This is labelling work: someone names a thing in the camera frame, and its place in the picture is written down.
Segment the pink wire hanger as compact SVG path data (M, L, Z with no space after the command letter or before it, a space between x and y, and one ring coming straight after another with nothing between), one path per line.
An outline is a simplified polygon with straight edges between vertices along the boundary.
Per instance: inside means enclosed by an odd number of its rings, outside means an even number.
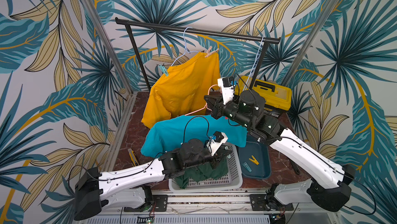
M210 95L210 91L211 91L211 89L214 88L214 87L218 87L218 88L219 88L218 85L212 85L212 86L210 86L209 89L208 89L208 91L207 91L207 95ZM195 111L193 111L193 112L187 113L187 114L185 114L185 116L191 116L191 115L196 114L196 113L198 113L198 112L200 112L200 111L203 111L203 110L210 110L210 111L212 111L212 110L208 107L208 104L206 103L206 104L204 105L204 107L202 107L202 108L200 108L200 109L197 109L197 110L195 110Z

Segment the turquoise clothespin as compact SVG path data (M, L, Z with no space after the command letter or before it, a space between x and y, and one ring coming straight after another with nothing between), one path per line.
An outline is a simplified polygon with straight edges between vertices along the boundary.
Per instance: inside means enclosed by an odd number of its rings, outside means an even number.
M248 172L252 172L251 167L247 164L247 162L243 163L243 167L248 171Z

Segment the yellow clothespin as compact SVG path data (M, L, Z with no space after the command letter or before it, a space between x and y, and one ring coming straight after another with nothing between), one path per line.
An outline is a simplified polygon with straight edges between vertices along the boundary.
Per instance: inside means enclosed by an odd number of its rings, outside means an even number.
M251 161L251 162L254 163L255 165L259 165L258 160L257 160L253 155L249 158L249 161Z

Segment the dark green t-shirt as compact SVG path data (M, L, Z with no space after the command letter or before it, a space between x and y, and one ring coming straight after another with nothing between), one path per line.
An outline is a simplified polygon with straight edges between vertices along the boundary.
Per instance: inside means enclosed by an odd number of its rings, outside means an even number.
M212 168L211 163L188 168L185 170L183 175L176 177L174 180L180 188L185 189L188 186L190 179L196 183L207 179L218 180L227 173L227 161L223 160L216 168Z

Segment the white blue wire hanger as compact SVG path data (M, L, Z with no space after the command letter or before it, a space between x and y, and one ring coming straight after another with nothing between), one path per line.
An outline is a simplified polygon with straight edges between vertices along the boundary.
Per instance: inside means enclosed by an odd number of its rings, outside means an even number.
M262 51L263 45L264 45L264 37L261 38L261 42L260 42L260 45L258 46L258 50L257 50L256 56L255 56L255 60L254 60L254 63L253 63L253 65L252 65L252 68L251 68L251 70L250 70L250 73L249 73L249 75L248 75L248 77L247 77L246 83L249 82L249 80L250 80L250 78L251 78L251 75L253 74L253 71L254 71L254 69L255 69L256 66L257 66L257 62L258 62L258 60L259 60L259 54L260 54L260 52Z

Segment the teal blue t-shirt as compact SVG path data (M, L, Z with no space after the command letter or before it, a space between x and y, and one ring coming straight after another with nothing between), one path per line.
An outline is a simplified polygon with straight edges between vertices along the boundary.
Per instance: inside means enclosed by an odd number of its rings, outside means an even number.
M195 118L193 116L180 116L170 120L156 123L148 132L141 153L146 157L155 157L181 147L191 139L205 142L215 132L223 132L228 137L228 142L245 147L247 129L226 117L214 119L210 115Z

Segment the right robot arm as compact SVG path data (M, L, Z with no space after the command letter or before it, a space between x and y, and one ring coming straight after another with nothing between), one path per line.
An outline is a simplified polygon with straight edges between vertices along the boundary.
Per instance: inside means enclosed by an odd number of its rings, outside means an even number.
M300 183L273 184L262 202L265 208L280 210L292 203L315 203L327 211L338 212L349 201L354 169L327 159L277 118L267 115L265 99L258 93L246 90L234 100L232 93L223 90L222 95L206 95L204 100L214 119L227 117L236 122L257 142L284 154L311 176Z

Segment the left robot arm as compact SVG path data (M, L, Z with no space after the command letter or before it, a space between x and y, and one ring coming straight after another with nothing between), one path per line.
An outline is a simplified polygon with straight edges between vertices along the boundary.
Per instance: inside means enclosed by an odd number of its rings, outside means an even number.
M205 145L191 139L140 166L111 172L100 172L96 167L87 169L75 185L74 220L94 217L104 207L113 205L114 197L124 190L177 178L199 165L215 168L231 153L230 144L225 141L210 141Z

